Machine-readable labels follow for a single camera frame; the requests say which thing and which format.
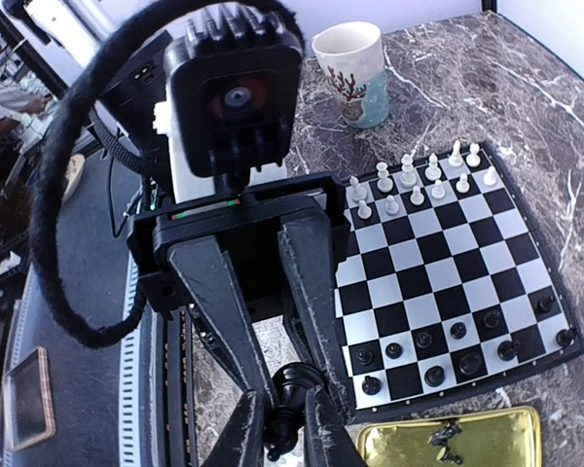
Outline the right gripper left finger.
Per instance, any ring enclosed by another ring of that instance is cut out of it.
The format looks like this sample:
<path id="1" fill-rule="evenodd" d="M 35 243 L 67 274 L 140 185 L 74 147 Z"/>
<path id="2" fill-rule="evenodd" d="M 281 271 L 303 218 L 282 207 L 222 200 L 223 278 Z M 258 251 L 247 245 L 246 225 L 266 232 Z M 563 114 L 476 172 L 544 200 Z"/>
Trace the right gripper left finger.
<path id="1" fill-rule="evenodd" d="M 245 391 L 203 466 L 262 466 L 264 414 L 265 396 Z"/>

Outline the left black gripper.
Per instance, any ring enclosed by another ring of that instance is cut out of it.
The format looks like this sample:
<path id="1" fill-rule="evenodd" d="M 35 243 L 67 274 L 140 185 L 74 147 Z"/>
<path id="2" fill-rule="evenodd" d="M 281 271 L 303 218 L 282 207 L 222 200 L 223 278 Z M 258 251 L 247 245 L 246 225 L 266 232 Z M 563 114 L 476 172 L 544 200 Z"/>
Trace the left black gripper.
<path id="1" fill-rule="evenodd" d="M 169 320 L 192 304 L 207 352 L 240 389 L 268 404 L 279 399 L 245 301 L 275 297 L 285 276 L 286 333 L 301 361 L 322 375 L 340 422 L 349 423 L 355 398 L 334 298 L 334 269 L 348 250 L 346 206 L 345 183 L 318 172 L 138 214 L 127 245 L 150 307 Z M 306 207 L 318 208 L 296 212 Z"/>

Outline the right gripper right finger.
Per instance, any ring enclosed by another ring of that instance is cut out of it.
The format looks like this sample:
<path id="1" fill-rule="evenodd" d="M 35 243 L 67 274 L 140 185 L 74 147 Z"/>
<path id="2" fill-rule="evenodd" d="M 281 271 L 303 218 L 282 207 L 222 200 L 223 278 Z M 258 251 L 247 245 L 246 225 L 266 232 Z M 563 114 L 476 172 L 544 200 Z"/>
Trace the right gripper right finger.
<path id="1" fill-rule="evenodd" d="M 323 386 L 306 395 L 304 456 L 306 466 L 365 465 Z"/>

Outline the black bishop piece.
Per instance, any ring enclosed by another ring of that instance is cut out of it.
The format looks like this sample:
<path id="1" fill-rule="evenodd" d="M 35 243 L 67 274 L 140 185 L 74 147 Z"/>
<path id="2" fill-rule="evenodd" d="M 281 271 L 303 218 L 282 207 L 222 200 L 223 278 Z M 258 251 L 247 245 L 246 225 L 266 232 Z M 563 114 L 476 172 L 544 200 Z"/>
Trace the black bishop piece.
<path id="1" fill-rule="evenodd" d="M 304 426 L 307 393 L 323 385 L 324 377 L 314 366 L 294 362 L 281 367 L 273 383 L 279 404 L 265 423 L 264 444 L 269 461 L 277 462 L 296 447 L 298 432 Z"/>

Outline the black pawn corner square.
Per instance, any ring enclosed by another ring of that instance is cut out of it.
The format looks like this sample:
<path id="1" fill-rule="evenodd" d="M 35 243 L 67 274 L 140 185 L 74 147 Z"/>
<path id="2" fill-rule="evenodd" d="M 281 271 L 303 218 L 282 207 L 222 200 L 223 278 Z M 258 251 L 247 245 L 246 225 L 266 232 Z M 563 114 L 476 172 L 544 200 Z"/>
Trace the black pawn corner square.
<path id="1" fill-rule="evenodd" d="M 355 354 L 356 361 L 361 366 L 369 366 L 374 361 L 374 352 L 369 348 L 360 348 Z"/>

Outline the black chess piece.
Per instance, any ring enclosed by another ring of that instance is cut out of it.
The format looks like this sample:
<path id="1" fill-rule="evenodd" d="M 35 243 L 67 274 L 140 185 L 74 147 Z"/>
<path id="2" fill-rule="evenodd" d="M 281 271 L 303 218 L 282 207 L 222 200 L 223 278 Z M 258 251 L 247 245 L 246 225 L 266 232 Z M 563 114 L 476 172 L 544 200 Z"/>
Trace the black chess piece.
<path id="1" fill-rule="evenodd" d="M 460 358 L 458 368 L 462 375 L 470 377 L 478 372 L 481 365 L 482 356 L 479 353 L 472 351 Z"/>

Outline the gold metal tray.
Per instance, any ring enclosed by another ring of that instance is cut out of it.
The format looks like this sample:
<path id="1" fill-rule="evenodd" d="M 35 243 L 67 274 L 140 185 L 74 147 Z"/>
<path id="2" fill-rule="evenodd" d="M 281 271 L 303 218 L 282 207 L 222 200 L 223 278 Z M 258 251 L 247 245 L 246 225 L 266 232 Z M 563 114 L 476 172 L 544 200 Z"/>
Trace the gold metal tray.
<path id="1" fill-rule="evenodd" d="M 540 417 L 529 406 L 374 423 L 361 430 L 357 449 L 369 466 L 543 465 Z"/>

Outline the black white chess board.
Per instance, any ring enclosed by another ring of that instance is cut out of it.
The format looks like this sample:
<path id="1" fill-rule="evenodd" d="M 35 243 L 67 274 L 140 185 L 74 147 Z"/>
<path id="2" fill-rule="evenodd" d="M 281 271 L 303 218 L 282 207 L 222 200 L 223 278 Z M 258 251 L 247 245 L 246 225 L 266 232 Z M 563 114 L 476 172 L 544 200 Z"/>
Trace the black white chess board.
<path id="1" fill-rule="evenodd" d="M 359 422 L 453 403 L 531 377 L 584 353 L 566 288 L 538 225 L 490 144 L 477 165 L 427 161 L 346 180 L 346 259 L 336 273 L 335 324 Z M 360 348 L 374 352 L 361 366 Z M 470 377 L 459 360 L 482 356 Z"/>

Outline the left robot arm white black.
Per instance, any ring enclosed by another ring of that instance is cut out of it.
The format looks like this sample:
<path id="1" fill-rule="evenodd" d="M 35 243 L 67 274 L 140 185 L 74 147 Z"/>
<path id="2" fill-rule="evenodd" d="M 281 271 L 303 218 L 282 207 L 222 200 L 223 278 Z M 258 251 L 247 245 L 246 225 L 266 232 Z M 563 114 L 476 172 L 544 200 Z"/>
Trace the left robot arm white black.
<path id="1" fill-rule="evenodd" d="M 332 325 L 347 253 L 346 189 L 329 172 L 259 185 L 282 166 L 295 121 L 305 37 L 278 1 L 158 1 L 127 19 L 61 100 L 35 186 L 31 248 L 43 296 L 67 335 L 118 343 L 146 307 L 190 310 L 204 345 L 268 418 L 298 420 L 302 382 L 324 388 L 349 421 L 354 396 Z M 68 302 L 56 225 L 61 173 L 81 127 L 103 105 L 134 145 L 145 209 L 128 223 L 137 264 L 128 316 L 93 327 Z"/>

